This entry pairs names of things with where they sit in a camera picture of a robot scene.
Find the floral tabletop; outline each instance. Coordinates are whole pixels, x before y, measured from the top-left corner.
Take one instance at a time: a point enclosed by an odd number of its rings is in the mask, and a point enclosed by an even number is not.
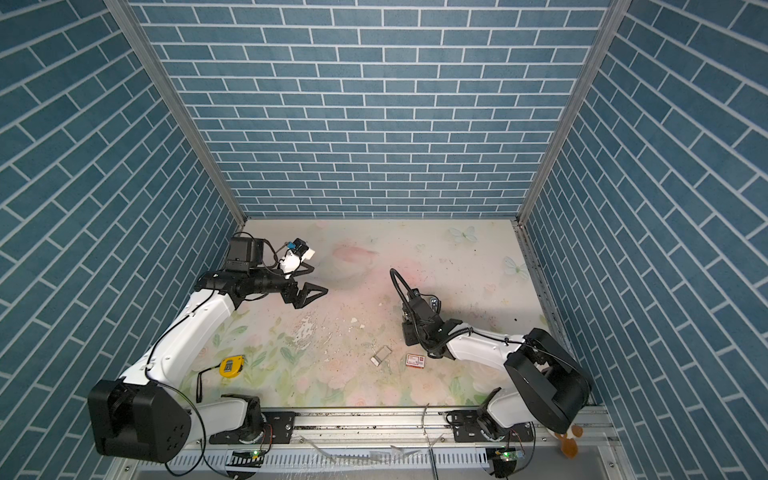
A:
[[[197,372],[244,355],[234,379],[203,374],[204,402],[225,393],[256,395],[266,407],[477,405],[506,372],[475,362],[427,358],[406,367],[402,310],[389,279],[395,267],[457,318],[500,333],[546,329],[541,306],[507,220],[250,220],[245,231],[276,247],[301,238],[316,254],[304,281],[328,295],[294,310],[280,295],[243,302],[200,351],[182,390],[193,395]],[[379,366],[371,357],[392,352]]]

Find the robotic arm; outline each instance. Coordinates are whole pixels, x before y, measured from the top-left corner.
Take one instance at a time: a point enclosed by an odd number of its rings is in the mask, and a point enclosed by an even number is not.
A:
[[[419,344],[431,358],[472,360],[505,370],[515,389],[496,389],[480,405],[478,424],[490,439],[499,439],[515,424],[539,421],[565,434],[587,404],[592,377],[542,329],[528,335],[501,335],[472,328],[461,320],[440,318],[440,300],[427,303],[395,269],[389,271],[403,303],[406,345]],[[547,364],[540,371],[536,366]]]
[[[272,266],[263,263],[265,244],[272,250]],[[242,442],[259,438],[263,421],[257,397],[229,396],[196,407],[193,415],[168,391],[184,396],[178,389],[192,362],[219,325],[248,301],[246,296],[279,293],[300,309],[328,293],[311,283],[300,290],[294,279],[314,271],[304,263],[314,250],[298,238],[285,247],[278,260],[268,240],[230,239],[223,268],[197,281],[187,305],[152,348],[118,380],[102,379],[91,390],[88,410],[99,453],[165,463],[187,442],[218,432],[232,432]]]

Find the yellow tape measure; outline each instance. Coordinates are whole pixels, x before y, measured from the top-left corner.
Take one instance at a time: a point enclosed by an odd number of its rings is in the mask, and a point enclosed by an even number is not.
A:
[[[245,357],[242,355],[227,357],[219,365],[219,374],[225,379],[233,379],[243,371],[244,363]]]

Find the small red and white box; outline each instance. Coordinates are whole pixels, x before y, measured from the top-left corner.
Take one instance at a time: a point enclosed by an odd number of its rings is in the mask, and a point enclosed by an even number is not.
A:
[[[423,355],[414,355],[409,353],[406,355],[406,366],[412,366],[415,369],[424,368],[425,357]]]

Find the blue brick wall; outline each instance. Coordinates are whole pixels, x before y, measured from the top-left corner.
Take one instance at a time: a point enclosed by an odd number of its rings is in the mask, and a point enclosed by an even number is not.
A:
[[[88,391],[233,222],[100,0],[0,2],[0,72],[0,478],[103,475]]]
[[[634,0],[529,224],[640,478],[768,478],[767,26]]]
[[[131,2],[250,216],[513,217],[608,0],[167,3]]]

